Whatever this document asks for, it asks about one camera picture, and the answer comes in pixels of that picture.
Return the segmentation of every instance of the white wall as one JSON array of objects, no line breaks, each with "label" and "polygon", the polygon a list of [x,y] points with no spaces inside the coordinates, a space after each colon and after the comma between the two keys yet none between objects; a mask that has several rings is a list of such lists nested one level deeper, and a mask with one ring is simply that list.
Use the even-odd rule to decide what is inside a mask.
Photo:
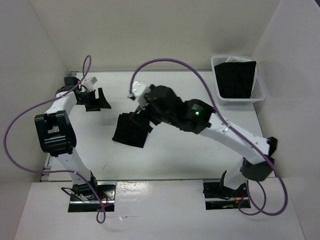
[{"label": "white wall", "polygon": [[[52,98],[67,69],[27,0],[0,2],[0,138],[22,110]],[[13,127],[8,146],[22,165],[41,170],[46,158],[36,135],[32,111]],[[9,162],[0,147],[0,239],[15,237],[32,181]]]},{"label": "white wall", "polygon": [[263,135],[279,140],[274,156],[294,177],[287,186],[305,238],[319,239],[320,7],[281,0],[253,57],[268,92],[256,105]]},{"label": "white wall", "polygon": [[[63,61],[133,70],[154,58],[211,69],[214,54],[252,55],[279,0],[30,0]],[[153,64],[149,69],[180,69]]]}]

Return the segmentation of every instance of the white basket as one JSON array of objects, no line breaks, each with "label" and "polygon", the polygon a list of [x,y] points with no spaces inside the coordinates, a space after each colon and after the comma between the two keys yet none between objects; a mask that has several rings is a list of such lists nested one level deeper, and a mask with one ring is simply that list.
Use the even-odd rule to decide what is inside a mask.
[{"label": "white basket", "polygon": [[[217,78],[216,78],[215,66],[224,63],[228,57],[230,57],[230,56],[229,55],[218,55],[218,56],[213,56],[211,58],[211,67],[212,67],[215,89],[216,89],[216,94],[218,96],[219,104],[222,106],[224,106],[224,105],[247,105],[247,104],[254,104],[255,102],[264,100],[266,98],[266,95],[265,95],[265,90],[261,84],[262,79],[261,79],[259,73],[257,73],[257,79],[255,82],[253,91],[251,92],[250,98],[224,98],[224,97],[220,96],[218,82],[217,82]],[[235,56],[235,57],[240,57],[240,58],[252,60],[252,58],[249,56]]]}]

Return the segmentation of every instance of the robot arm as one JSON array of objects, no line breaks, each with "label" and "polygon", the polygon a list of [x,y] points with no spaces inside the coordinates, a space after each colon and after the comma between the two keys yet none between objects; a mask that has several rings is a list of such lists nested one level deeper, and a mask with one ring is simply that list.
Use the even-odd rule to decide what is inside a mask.
[{"label": "robot arm", "polygon": [[[77,153],[77,139],[74,129],[70,123],[68,115],[75,105],[85,105],[87,112],[100,111],[101,108],[110,109],[111,106],[106,101],[102,88],[98,89],[99,98],[95,97],[93,84],[97,81],[95,77],[86,79],[82,82],[85,91],[76,89],[57,99],[52,106],[44,113],[35,116],[34,122],[38,133],[39,143],[42,151],[55,157],[66,170],[80,173],[93,188],[97,187],[97,181],[92,172],[86,168]],[[75,77],[66,77],[65,86],[59,89],[56,97],[65,94],[69,89],[77,84]],[[89,196],[91,190],[83,179],[76,174],[70,173],[73,183],[73,191],[77,195]]]},{"label": "robot arm", "polygon": [[198,99],[183,102],[169,87],[146,86],[136,81],[132,88],[139,103],[136,114],[143,113],[155,125],[164,122],[182,131],[214,139],[243,156],[236,167],[222,175],[221,184],[224,187],[236,190],[248,179],[263,181],[271,173],[270,166],[258,152],[229,130],[229,127],[233,126],[255,143],[271,162],[274,162],[271,155],[277,147],[277,140],[274,137],[256,136],[230,121],[227,121],[228,126],[226,126],[215,114],[216,111],[212,106]]}]

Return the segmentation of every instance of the white table surface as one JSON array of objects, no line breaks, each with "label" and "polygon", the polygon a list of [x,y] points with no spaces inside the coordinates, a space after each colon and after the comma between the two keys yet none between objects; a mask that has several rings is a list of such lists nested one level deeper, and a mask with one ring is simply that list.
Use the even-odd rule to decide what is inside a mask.
[{"label": "white table surface", "polygon": [[[276,178],[263,183],[266,211],[283,204]],[[104,224],[95,212],[68,213],[69,196],[61,187],[71,182],[33,183],[15,240],[303,240],[289,198],[279,216],[245,216],[237,209],[206,210],[201,180],[118,182],[115,210]],[[250,182],[252,197],[262,205],[262,192]]]},{"label": "white table surface", "polygon": [[[98,180],[174,180],[220,178],[242,158],[238,153],[207,137],[180,131],[161,123],[148,135],[144,148],[132,147],[112,141],[118,116],[133,112],[137,103],[127,99],[132,72],[92,72],[95,88],[103,88],[112,109],[86,112],[76,105],[70,121],[77,138],[77,152],[83,163]],[[214,76],[202,71],[214,93]],[[137,81],[145,84],[171,87],[183,101],[200,99],[210,104],[209,97],[198,78],[189,71],[140,72]],[[220,106],[225,118],[262,136],[254,106]],[[54,158],[52,170],[64,169]],[[49,181],[69,181],[68,174],[50,174]]]}]

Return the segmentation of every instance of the black fabric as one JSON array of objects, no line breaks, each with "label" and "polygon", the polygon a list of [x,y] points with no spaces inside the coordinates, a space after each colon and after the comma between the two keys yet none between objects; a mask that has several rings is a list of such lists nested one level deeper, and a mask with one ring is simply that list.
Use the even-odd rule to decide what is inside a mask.
[{"label": "black fabric", "polygon": [[139,126],[134,123],[129,116],[130,113],[122,113],[119,115],[112,140],[121,144],[143,148],[148,135],[149,120],[141,117],[141,119],[139,119]]},{"label": "black fabric", "polygon": [[249,99],[254,82],[255,61],[225,62],[214,67],[220,96],[225,99]]}]

